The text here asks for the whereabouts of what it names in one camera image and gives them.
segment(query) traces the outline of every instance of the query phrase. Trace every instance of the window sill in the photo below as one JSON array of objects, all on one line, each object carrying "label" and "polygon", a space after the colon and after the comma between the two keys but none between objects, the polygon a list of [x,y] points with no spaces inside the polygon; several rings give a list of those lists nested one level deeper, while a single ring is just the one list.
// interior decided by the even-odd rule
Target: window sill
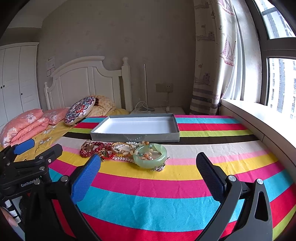
[{"label": "window sill", "polygon": [[241,100],[222,99],[221,114],[245,125],[281,161],[296,182],[296,123],[268,106]]}]

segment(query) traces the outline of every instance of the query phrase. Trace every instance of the jade bangle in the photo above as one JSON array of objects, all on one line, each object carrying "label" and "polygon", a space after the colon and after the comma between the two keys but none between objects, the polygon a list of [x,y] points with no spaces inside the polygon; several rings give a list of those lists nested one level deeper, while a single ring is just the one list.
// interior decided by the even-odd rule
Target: jade bangle
[{"label": "jade bangle", "polygon": [[[153,159],[153,160],[142,160],[139,157],[139,155],[134,154],[133,160],[139,167],[151,169],[151,168],[161,166],[166,161],[168,153],[165,147],[159,144],[151,144],[151,145],[152,145],[152,150],[158,151],[161,153],[160,157],[157,157],[156,159]],[[135,151],[138,151],[139,153],[145,153],[145,152],[149,152],[149,149],[150,148],[148,145],[144,145],[144,146],[138,147]]]}]

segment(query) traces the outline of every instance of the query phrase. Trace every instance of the ceiling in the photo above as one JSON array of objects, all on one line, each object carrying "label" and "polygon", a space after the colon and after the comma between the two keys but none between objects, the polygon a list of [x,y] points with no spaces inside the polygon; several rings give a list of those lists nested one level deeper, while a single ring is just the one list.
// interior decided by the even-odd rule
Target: ceiling
[{"label": "ceiling", "polygon": [[41,28],[43,20],[66,0],[30,0],[7,28]]}]

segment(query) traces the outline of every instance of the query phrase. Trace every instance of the white wardrobe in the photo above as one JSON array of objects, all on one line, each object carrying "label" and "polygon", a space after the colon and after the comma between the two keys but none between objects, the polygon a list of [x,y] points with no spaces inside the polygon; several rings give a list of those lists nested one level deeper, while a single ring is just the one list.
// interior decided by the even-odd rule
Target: white wardrobe
[{"label": "white wardrobe", "polygon": [[38,44],[0,46],[0,131],[19,114],[40,108],[36,78]]}]

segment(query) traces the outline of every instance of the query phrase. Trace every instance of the gold bracelet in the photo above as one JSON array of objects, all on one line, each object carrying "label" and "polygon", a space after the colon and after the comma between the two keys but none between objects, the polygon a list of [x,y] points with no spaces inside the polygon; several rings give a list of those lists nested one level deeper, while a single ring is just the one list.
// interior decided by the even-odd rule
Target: gold bracelet
[{"label": "gold bracelet", "polygon": [[111,144],[111,150],[114,153],[114,155],[118,157],[128,157],[130,156],[130,152],[126,150],[119,150],[119,148],[116,148],[115,146],[120,145],[121,146],[128,146],[132,151],[134,151],[134,148],[131,144],[125,143],[125,142],[115,142]]}]

